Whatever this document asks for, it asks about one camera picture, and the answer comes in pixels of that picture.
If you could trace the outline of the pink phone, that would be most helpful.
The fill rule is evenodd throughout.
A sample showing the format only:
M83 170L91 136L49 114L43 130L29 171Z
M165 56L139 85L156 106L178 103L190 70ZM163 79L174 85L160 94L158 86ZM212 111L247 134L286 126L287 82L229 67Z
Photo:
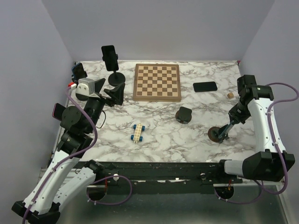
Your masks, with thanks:
M54 108L53 108L53 112L52 112L52 117L61 121L62 120L62 115L63 115L63 112L64 110L66 109L65 106L59 104L59 103L56 103L54 105Z

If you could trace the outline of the teal phone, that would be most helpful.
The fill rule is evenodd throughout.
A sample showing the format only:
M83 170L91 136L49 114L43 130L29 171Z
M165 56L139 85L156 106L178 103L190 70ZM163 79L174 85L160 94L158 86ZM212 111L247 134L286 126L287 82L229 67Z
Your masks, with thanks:
M229 124L221 127L218 130L218 140L219 140L219 143L222 143L224 140L228 140L229 139L228 132L232 129L233 126L234 126L234 123L232 121Z

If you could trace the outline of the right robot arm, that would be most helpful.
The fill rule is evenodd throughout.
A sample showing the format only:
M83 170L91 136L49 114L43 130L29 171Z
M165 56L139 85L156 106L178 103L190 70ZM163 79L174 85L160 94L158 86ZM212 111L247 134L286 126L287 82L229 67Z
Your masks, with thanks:
M216 169L215 178L227 182L232 175L250 180L280 181L295 163L294 155L288 154L280 139L274 111L272 88L257 85L254 75L237 79L238 103L228 112L230 123L220 128L218 140L228 139L229 130L236 124L244 124L252 118L256 137L256 152L242 160L226 160Z

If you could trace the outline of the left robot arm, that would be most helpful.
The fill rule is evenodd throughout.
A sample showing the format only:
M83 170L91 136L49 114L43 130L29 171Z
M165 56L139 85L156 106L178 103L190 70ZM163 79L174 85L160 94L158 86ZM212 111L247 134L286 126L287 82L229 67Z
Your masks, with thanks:
M96 124L104 106L123 103L125 83L111 90L104 89L107 97L100 94L104 83L104 78L97 81L81 78L66 89L73 105L55 105L53 117L60 121L64 133L39 183L24 200L12 206L12 211L22 217L23 223L55 224L64 207L82 189L103 181L103 166L90 160L75 177L63 183L84 153L95 145L98 138Z

